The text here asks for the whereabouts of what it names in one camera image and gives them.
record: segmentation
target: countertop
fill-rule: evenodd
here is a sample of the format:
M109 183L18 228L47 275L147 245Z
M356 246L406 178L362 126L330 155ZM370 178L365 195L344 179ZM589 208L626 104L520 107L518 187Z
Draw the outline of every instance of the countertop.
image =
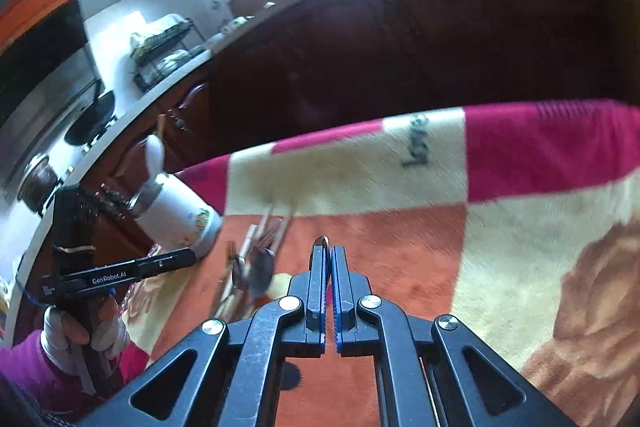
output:
M209 41L207 43L208 50L198 55L193 60L190 60L174 73L170 74L166 79L160 82L157 86L147 92L140 100L138 100L133 107L128 110L120 119L115 122L107 132L97 141L97 143L89 150L89 152L82 158L82 160L75 167L72 174L66 179L65 185L77 184L89 171L91 166L98 160L98 158L106 151L110 144L118 137L118 135L127 128L127 126L135 120L149 105L155 102L163 93L165 93L172 86L180 82L185 76L194 71L197 67L207 62L214 54L220 53L224 48L242 38L247 32L251 31L257 25L261 24L265 20L277 16L290 6L302 2L303 0L281 0L273 7L262 10L257 16L249 20L243 26L240 26L225 39L220 41ZM22 299L21 288L26 285L31 267L40 251L40 248L44 242L44 239L49 232L52 221L52 208L49 207L44 214L41 222L39 223L36 232L31 239L29 248L26 250L20 266L17 271L17 282L12 290L11 302L9 307L9 313L6 318L6 324L4 327L4 346L11 346L14 336L15 322L17 320L18 309L20 308L20 300Z

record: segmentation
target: kitchen appliance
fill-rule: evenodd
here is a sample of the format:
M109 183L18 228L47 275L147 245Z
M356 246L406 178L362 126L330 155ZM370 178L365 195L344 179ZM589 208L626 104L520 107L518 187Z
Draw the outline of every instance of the kitchen appliance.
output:
M0 55L0 197L11 201L25 168L104 89L78 3L71 1Z
M87 107L65 133L69 145L89 147L102 136L109 124L117 120L113 115L116 97L113 91L102 93Z

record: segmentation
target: person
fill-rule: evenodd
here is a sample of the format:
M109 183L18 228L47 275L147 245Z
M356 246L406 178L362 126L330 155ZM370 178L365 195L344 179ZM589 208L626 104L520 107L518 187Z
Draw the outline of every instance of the person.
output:
M130 344L113 297L101 306L98 319L89 336L73 317L52 306L45 311L44 329L33 331L11 349L0 349L0 424L64 426L96 405L82 391L70 343L103 351L114 371L119 371L119 357Z

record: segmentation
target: cabinet handle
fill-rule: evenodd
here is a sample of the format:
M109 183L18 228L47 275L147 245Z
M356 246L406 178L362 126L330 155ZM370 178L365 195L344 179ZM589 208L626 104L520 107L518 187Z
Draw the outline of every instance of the cabinet handle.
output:
M177 116L175 114L175 111L173 109L169 109L169 111L167 111L167 114L169 115L169 118L171 119L171 121L174 123L174 125L182 132L185 132L188 130L187 128L187 124L184 123L184 120L182 118L180 118L179 116Z

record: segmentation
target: utensil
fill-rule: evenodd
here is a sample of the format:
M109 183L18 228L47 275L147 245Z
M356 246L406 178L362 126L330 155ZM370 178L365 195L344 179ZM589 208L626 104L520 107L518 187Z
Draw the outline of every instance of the utensil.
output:
M242 315L242 319L248 319L252 317L255 311L271 301L284 297L289 291L289 284L291 282L291 276L288 273L276 273L271 279L271 283L267 288L267 292L255 299L251 304L246 307L246 311Z
M166 115L159 114L158 121L156 123L156 136L162 141L162 136L164 135L164 124L166 123Z
M146 137L145 164L149 179L155 180L164 166L164 145L162 140L155 134L150 134Z
M250 252L249 274L246 286L251 302L267 292L275 272L275 255L268 248L254 248Z
M245 274L244 259L236 257L231 269L231 281L234 284L234 288L244 291L247 286L247 277Z
M242 247L240 251L236 251L236 244L233 241L227 243L226 247L226 259L227 259L227 270L226 276L224 279L220 280L219 287L222 287L222 290L218 292L219 298L214 299L211 305L211 311L209 316L214 319L222 319L225 322L230 322L232 316L236 313L239 305L241 304L241 298L244 294L242 289L239 289L234 284L234 275L233 270L236 265L236 260L242 259L244 263L244 258L246 257L246 253L251 247L252 238L255 235L257 230L256 225L251 225L244 236L244 241L242 242ZM241 283L244 276L244 264L240 267L236 267L236 283Z

